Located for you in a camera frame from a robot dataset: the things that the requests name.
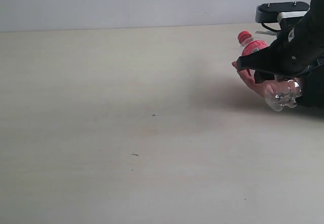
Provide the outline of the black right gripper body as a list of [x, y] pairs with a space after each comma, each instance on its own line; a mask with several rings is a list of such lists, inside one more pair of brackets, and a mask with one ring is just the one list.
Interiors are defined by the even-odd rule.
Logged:
[[[267, 73], [291, 78], [323, 65], [323, 11], [308, 11], [295, 18], [299, 21], [287, 26], [270, 45]], [[290, 19], [283, 19], [280, 26]]]

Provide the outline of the black jacket sleeve forearm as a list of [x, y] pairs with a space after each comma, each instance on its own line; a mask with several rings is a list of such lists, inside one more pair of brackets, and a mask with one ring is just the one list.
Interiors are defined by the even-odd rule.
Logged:
[[313, 69], [300, 82], [302, 95], [296, 99], [297, 105], [323, 109], [323, 65]]

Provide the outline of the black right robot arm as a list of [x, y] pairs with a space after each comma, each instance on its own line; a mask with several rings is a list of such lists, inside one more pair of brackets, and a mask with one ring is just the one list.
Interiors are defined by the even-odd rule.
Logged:
[[254, 70], [257, 84], [299, 78], [323, 65], [323, 0], [261, 4], [255, 20], [280, 25], [267, 48], [237, 60], [238, 70]]

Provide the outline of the person's open bare hand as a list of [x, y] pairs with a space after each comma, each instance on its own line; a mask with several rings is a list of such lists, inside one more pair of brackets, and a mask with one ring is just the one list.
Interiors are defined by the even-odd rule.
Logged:
[[240, 79], [246, 84], [247, 87], [249, 87], [261, 97], [264, 97], [264, 83], [257, 84], [248, 69], [238, 70], [236, 61], [233, 61], [231, 65], [236, 69], [236, 72], [239, 75]]

